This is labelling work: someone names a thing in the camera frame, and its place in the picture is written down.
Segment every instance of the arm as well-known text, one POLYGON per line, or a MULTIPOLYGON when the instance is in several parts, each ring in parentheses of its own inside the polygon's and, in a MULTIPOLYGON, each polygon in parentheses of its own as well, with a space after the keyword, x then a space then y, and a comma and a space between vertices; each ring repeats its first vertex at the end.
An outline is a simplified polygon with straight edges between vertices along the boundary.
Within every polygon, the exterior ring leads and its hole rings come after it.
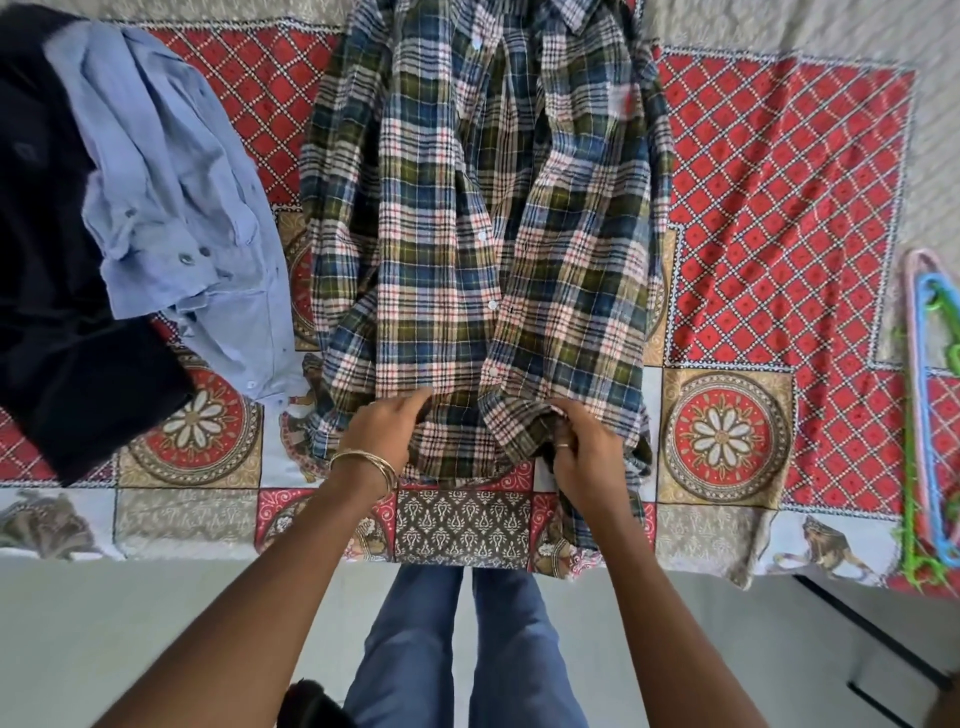
POLYGON ((650 725, 766 726, 674 591, 634 518, 623 441, 582 404, 552 403, 569 418, 556 442, 573 446, 557 449, 557 484, 584 515, 607 561, 650 725))
MULTIPOLYGON (((430 395, 361 410, 341 441, 399 472, 430 395)), ((97 721, 94 728, 270 728, 333 570, 353 530, 384 495, 382 473, 338 460, 294 523, 247 567, 97 721)))

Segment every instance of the hand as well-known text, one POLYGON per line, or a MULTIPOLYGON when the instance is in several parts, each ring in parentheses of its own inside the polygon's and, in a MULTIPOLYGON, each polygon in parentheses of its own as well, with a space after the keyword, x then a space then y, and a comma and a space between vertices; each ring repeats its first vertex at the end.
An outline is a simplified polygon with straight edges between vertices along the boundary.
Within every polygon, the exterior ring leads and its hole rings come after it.
MULTIPOLYGON (((407 397, 391 397, 365 404, 353 415, 347 431, 340 438, 340 449, 361 449, 379 455, 399 474, 410 458, 408 447, 417 415, 432 394, 430 387, 421 387, 407 397)), ((354 458, 343 458, 335 465, 349 460, 354 458)))
POLYGON ((554 433, 553 474, 573 506, 595 528, 601 521, 631 517, 623 440, 578 401, 554 399, 567 420, 554 433))

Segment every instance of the person's left hand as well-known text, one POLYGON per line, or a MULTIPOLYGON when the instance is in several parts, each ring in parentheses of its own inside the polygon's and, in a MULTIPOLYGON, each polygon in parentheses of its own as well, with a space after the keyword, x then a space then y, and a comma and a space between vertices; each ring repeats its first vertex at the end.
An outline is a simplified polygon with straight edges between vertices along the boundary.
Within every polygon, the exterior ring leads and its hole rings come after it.
POLYGON ((407 448, 417 424, 417 415, 432 394, 432 388, 421 387, 406 397, 365 404, 353 415, 347 431, 340 438, 340 449, 361 449, 379 455, 399 474, 410 457, 407 448))

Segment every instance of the person's left arm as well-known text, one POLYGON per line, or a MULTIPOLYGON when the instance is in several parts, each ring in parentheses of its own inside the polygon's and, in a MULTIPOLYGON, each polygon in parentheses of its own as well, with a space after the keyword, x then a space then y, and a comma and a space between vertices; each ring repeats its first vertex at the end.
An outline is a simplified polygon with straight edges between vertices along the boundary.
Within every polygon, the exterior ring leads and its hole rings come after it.
MULTIPOLYGON (((429 389, 420 389, 361 408, 340 447, 379 455, 399 473, 429 396, 429 389)), ((290 528, 194 619, 94 728, 273 726, 333 570, 357 524, 385 490, 384 476, 372 463, 360 457, 337 460, 290 528)))

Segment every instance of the light blue shirt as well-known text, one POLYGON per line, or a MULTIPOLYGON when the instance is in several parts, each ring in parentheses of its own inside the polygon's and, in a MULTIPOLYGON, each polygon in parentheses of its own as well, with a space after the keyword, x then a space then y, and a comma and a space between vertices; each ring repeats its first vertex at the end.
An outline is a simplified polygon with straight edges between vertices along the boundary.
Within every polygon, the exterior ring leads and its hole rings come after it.
POLYGON ((113 315, 167 314, 253 400, 304 394, 274 216, 204 77, 149 33, 98 21, 62 28, 44 54, 96 165, 83 218, 113 315))

